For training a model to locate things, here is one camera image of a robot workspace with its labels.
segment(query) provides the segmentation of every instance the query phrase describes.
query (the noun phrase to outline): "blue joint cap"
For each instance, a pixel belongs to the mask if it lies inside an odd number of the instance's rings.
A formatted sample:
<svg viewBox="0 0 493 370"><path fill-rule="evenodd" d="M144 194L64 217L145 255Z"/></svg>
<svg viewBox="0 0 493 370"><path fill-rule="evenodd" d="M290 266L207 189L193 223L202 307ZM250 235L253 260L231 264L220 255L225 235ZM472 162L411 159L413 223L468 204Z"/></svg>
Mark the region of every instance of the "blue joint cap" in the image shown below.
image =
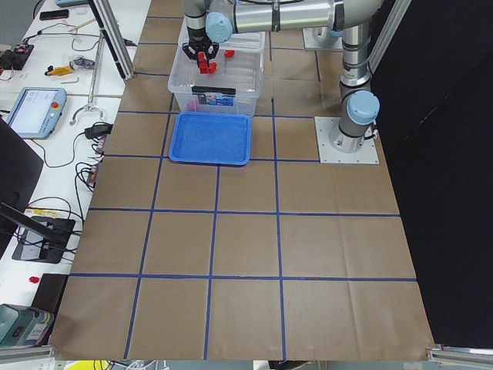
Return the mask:
<svg viewBox="0 0 493 370"><path fill-rule="evenodd" d="M380 101L373 93L361 90L350 96L347 102L347 115L361 126L372 123L380 110Z"/></svg>
<svg viewBox="0 0 493 370"><path fill-rule="evenodd" d="M329 33L332 37L342 37L342 31L334 31L333 29L331 29Z"/></svg>
<svg viewBox="0 0 493 370"><path fill-rule="evenodd" d="M211 12L206 19L206 33L213 42L226 42L233 34L230 20L222 13Z"/></svg>

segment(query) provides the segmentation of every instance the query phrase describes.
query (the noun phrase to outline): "cardboard surface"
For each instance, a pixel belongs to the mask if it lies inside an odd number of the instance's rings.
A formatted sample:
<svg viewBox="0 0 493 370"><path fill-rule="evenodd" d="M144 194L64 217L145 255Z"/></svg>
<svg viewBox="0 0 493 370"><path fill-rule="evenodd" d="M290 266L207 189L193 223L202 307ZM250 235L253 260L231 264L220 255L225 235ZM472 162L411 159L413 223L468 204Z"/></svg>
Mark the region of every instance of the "cardboard surface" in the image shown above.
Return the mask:
<svg viewBox="0 0 493 370"><path fill-rule="evenodd" d="M174 163L175 5L149 10L136 59L148 74L122 99L58 356L424 359L433 338L381 145L379 166L318 162L312 117L340 112L340 53L305 52L301 30L272 34L252 160Z"/></svg>

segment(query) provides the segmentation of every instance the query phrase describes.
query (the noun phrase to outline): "power adapter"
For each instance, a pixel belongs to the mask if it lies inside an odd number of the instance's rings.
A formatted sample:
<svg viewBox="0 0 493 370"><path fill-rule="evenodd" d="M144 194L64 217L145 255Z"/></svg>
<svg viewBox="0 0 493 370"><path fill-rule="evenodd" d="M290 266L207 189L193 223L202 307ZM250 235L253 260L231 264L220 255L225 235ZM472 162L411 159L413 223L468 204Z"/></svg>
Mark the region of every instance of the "power adapter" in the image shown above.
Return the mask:
<svg viewBox="0 0 493 370"><path fill-rule="evenodd" d="M87 139L95 139L104 135L109 135L113 125L111 123L102 123L100 125L93 125L84 130L84 135Z"/></svg>

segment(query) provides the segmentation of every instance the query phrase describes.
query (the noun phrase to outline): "blue tray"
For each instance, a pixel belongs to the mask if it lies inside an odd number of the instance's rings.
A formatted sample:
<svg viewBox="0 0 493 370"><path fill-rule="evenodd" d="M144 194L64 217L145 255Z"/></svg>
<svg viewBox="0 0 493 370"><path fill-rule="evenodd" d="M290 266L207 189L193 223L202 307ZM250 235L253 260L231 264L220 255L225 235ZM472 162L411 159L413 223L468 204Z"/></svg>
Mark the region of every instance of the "blue tray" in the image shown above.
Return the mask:
<svg viewBox="0 0 493 370"><path fill-rule="evenodd" d="M181 112L176 118L169 158L242 166L250 160L251 133L249 116Z"/></svg>

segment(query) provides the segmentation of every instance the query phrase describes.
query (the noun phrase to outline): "black wall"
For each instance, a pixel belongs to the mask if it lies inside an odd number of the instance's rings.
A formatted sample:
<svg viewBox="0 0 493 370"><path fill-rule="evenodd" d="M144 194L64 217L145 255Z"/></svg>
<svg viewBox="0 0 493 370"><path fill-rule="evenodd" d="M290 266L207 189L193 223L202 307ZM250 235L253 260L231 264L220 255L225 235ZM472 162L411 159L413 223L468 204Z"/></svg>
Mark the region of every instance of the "black wall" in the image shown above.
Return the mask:
<svg viewBox="0 0 493 370"><path fill-rule="evenodd" d="M493 348L492 39L493 2L413 1L372 81L424 306L445 345Z"/></svg>

